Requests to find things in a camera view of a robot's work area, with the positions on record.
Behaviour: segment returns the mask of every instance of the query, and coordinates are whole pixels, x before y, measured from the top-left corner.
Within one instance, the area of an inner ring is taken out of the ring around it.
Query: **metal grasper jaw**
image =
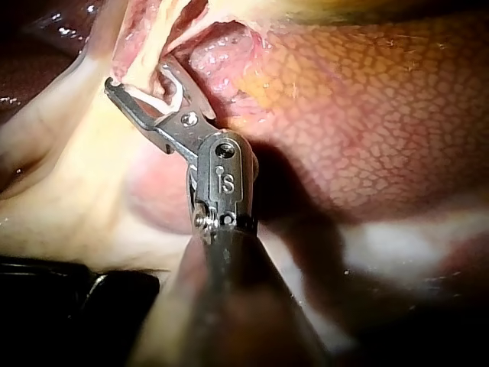
[[[153,117],[124,84],[105,81],[105,94],[138,131],[164,152],[181,155],[188,164],[187,196],[193,224],[208,231],[224,226],[249,227],[257,159],[237,132],[212,125],[215,113],[202,90],[173,57],[160,71],[177,89],[183,105],[176,112]]]
[[[112,78],[105,81],[105,94],[144,137],[166,153],[176,151],[196,169],[200,144],[218,131],[211,124],[215,113],[202,90],[174,57],[166,58],[160,72],[178,83],[177,88],[183,91],[183,105],[177,112],[156,118],[149,115],[127,87],[115,85]]]

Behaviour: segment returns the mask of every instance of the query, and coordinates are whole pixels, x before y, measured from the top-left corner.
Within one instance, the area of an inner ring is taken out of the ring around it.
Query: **reddish organ surface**
[[[343,222],[430,210],[436,217],[439,207],[486,201],[478,193],[489,174],[487,20],[480,11],[402,24],[288,25],[272,28],[264,48],[224,25],[197,46],[189,68],[221,123],[275,150],[288,166],[283,178],[296,177],[319,211]],[[238,102],[229,105],[230,96]],[[183,180],[170,159],[155,160],[155,175]],[[273,179],[279,164],[261,167],[270,175],[264,201],[283,206],[283,181]],[[141,187],[140,204],[162,203],[151,214],[160,224],[186,227],[183,190],[178,197]],[[466,193],[470,202],[459,199]],[[183,215],[168,216],[166,206]]]

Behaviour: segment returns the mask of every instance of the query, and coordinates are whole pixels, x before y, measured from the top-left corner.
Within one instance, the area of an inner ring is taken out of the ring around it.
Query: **screw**
[[[183,126],[189,128],[190,126],[194,126],[197,122],[199,122],[199,116],[195,112],[189,112],[182,116],[180,119]]]
[[[229,159],[235,155],[235,148],[229,143],[222,143],[217,146],[215,153],[220,158]]]

